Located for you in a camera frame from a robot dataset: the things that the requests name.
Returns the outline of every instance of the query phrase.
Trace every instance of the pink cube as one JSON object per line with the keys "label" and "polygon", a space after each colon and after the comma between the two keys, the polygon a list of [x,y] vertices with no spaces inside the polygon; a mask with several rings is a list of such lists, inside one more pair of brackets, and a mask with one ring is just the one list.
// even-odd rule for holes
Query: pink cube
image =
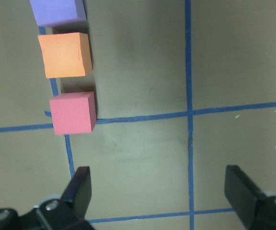
{"label": "pink cube", "polygon": [[96,124],[93,92],[62,93],[50,107],[56,135],[91,133]]}

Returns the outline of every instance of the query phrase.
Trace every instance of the orange cube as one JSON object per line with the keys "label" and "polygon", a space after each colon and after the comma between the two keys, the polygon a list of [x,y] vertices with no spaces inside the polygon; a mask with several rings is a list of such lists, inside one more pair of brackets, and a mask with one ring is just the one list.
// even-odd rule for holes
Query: orange cube
{"label": "orange cube", "polygon": [[83,77],[92,72],[87,34],[39,35],[46,78]]}

